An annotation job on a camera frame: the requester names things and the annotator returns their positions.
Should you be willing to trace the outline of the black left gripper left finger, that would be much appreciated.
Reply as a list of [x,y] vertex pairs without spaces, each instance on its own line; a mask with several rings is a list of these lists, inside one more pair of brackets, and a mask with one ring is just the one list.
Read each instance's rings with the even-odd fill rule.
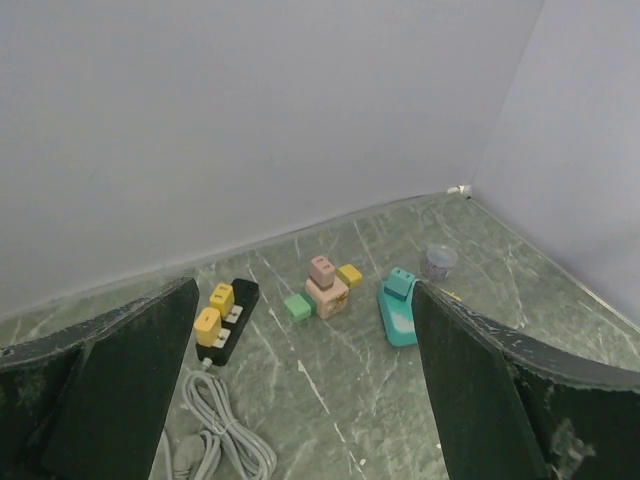
[[2,348],[2,478],[147,478],[198,301],[196,281],[178,278]]

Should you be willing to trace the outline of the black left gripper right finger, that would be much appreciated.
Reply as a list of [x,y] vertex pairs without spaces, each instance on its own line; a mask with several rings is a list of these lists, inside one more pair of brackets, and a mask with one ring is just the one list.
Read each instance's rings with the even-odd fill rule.
[[637,372],[552,347],[422,281],[412,310],[450,478],[638,478]]

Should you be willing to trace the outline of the teal triangular socket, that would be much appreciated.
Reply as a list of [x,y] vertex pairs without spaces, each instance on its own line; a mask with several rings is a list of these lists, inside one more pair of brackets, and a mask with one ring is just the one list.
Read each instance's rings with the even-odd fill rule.
[[389,343],[397,348],[417,344],[412,298],[415,284],[409,287],[404,300],[388,293],[381,285],[377,294],[382,322]]

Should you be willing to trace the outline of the teal plug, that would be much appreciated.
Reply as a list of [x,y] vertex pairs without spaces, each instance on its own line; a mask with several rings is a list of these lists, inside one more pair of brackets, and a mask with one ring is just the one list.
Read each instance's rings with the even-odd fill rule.
[[383,290],[385,294],[400,301],[405,301],[411,292],[414,282],[414,274],[402,268],[394,267],[384,282]]

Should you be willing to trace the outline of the pink cube socket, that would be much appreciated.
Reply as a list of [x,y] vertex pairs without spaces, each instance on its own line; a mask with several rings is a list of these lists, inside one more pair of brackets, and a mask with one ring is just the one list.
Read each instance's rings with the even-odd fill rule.
[[326,290],[322,290],[311,278],[308,278],[305,282],[305,292],[316,303],[316,315],[327,320],[346,307],[350,290],[338,277]]

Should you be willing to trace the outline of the pink plug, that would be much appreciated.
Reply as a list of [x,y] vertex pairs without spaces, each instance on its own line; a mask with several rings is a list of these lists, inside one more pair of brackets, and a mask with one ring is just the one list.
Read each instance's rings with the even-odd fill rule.
[[309,278],[321,289],[327,290],[334,284],[336,269],[324,255],[314,257],[310,263]]

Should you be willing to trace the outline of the green plug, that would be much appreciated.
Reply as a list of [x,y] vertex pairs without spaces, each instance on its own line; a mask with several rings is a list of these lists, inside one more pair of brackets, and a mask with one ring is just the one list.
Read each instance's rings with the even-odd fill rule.
[[306,320],[316,312],[316,302],[306,293],[300,292],[284,300],[285,309],[294,323]]

